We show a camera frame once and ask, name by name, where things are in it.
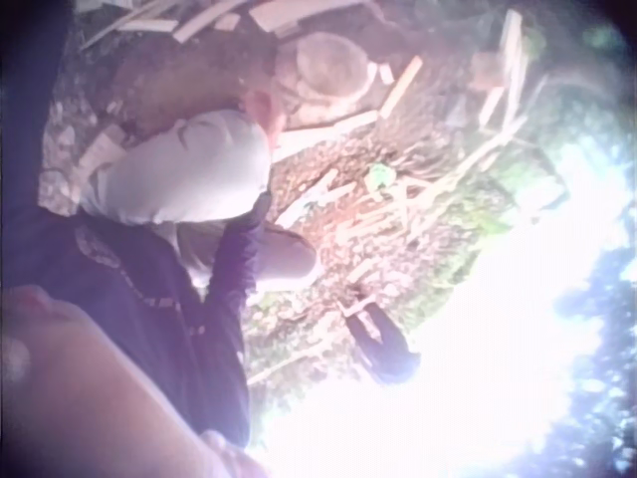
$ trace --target rock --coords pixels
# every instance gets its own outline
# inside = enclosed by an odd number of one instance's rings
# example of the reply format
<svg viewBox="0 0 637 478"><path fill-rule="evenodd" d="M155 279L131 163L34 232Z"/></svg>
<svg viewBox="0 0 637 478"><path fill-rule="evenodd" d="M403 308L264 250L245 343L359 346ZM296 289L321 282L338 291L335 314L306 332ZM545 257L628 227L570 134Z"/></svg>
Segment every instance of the rock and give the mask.
<svg viewBox="0 0 637 478"><path fill-rule="evenodd" d="M76 131L70 124L58 136L58 143L62 146L73 146L76 143Z"/></svg>

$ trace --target sleeve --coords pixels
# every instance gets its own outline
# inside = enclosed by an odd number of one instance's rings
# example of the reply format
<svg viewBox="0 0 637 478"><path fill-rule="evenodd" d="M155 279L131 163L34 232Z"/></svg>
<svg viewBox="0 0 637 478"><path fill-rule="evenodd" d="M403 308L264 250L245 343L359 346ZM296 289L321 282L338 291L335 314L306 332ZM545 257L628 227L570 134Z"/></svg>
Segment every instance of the sleeve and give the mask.
<svg viewBox="0 0 637 478"><path fill-rule="evenodd" d="M193 341L202 387L196 399L207 401L191 406L196 431L215 429L239 447L245 447L250 439L241 316L248 294L255 288L259 245L270 203L270 193L262 194L250 213L226 226L203 304L206 333Z"/></svg>

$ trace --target stick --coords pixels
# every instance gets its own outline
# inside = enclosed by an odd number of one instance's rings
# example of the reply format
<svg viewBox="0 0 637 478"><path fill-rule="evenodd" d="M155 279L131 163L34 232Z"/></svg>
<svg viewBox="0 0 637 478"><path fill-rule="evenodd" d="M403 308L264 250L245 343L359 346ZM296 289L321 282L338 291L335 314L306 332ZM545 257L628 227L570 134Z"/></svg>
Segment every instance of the stick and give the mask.
<svg viewBox="0 0 637 478"><path fill-rule="evenodd" d="M117 28L120 32L160 32L170 33L177 28L177 20L135 19Z"/></svg>
<svg viewBox="0 0 637 478"><path fill-rule="evenodd" d="M170 3L172 5L175 5L178 3L179 0L151 0L150 2L146 3L145 5L143 5L142 7L139 7L136 10L133 10L130 13L127 13L126 15L124 15L123 17L118 18L117 20L115 20L114 22L112 22L110 25L108 25L106 28L100 30L99 32L97 32L95 35L93 35L89 40L87 40L81 47L80 47L80 51L85 50L86 48L94 45L95 43L97 43L99 40L101 40L103 37L105 37L106 35L108 35L110 32L115 31L117 28L119 28L120 26L128 23L128 21L132 20L133 18L138 17L139 15L149 11L150 9L165 3Z"/></svg>
<svg viewBox="0 0 637 478"><path fill-rule="evenodd" d="M342 133L348 133L359 127L367 126L368 124L372 124L377 121L378 111L374 110L371 112L360 113L350 118L341 119L340 121L337 121L333 127Z"/></svg>
<svg viewBox="0 0 637 478"><path fill-rule="evenodd" d="M290 0L262 3L250 10L250 15L266 32L274 32L290 23L299 22L319 13L349 7L368 0Z"/></svg>
<svg viewBox="0 0 637 478"><path fill-rule="evenodd" d="M496 106L504 94L504 87L495 87L489 92L487 99L480 110L480 114L478 115L478 123L480 124L480 127L487 125L496 110Z"/></svg>
<svg viewBox="0 0 637 478"><path fill-rule="evenodd" d="M338 176L338 169L330 169L317 183L304 192L301 197L290 204L286 210L277 218L275 224L283 228L290 228L303 215L306 207L319 199Z"/></svg>
<svg viewBox="0 0 637 478"><path fill-rule="evenodd" d="M191 37L206 28L217 18L230 10L234 10L239 5L246 3L248 0L222 0L208 7L206 10L191 18L179 30L172 34L172 37L179 43L187 42Z"/></svg>
<svg viewBox="0 0 637 478"><path fill-rule="evenodd" d="M405 92L409 88L409 85L411 85L411 83L414 81L421 68L422 59L418 56L415 56L411 60L409 65L407 65L405 71L402 72L402 75L394 85L394 88L387 96L385 103L380 108L379 112L381 118L385 120L389 118L389 115L391 115L391 112L393 112L394 108L396 108L396 105L398 105L400 99L405 95Z"/></svg>
<svg viewBox="0 0 637 478"><path fill-rule="evenodd" d="M374 266L375 263L375 260L370 259L369 257L366 258L364 261L353 268L353 270L347 275L346 281L349 284L357 283L362 276L369 272L369 270Z"/></svg>
<svg viewBox="0 0 637 478"><path fill-rule="evenodd" d="M226 13L215 23L215 30L219 30L221 32L234 32L237 25L239 25L240 20L241 15L232 12Z"/></svg>

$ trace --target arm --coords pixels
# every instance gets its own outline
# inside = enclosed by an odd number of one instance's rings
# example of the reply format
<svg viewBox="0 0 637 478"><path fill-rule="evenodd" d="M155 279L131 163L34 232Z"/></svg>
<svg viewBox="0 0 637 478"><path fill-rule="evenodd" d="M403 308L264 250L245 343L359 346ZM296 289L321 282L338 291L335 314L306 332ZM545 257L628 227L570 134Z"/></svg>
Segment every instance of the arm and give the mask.
<svg viewBox="0 0 637 478"><path fill-rule="evenodd" d="M195 429L216 428L238 446L246 446L250 438L241 315L249 292L255 288L261 235L270 203L270 193L263 193L250 213L226 226L204 301L205 333L193 338L203 387L193 394L195 402L190 406ZM215 400L215 409L210 406L211 399Z"/></svg>
<svg viewBox="0 0 637 478"><path fill-rule="evenodd" d="M34 287L2 309L3 455L16 476L227 476L82 310Z"/></svg>

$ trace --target sunlight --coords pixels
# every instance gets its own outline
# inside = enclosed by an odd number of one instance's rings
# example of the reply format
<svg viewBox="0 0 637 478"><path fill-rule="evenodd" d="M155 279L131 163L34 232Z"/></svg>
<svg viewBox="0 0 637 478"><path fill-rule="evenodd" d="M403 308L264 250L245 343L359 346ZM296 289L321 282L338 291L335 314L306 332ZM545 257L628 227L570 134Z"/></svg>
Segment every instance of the sunlight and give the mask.
<svg viewBox="0 0 637 478"><path fill-rule="evenodd" d="M602 327L562 320L552 304L604 246L628 197L618 177L580 170L567 204L484 252L417 334L423 363L413 382L323 383L273 422L276 476L456 476L541 451L568 414L572 363L595 352Z"/></svg>

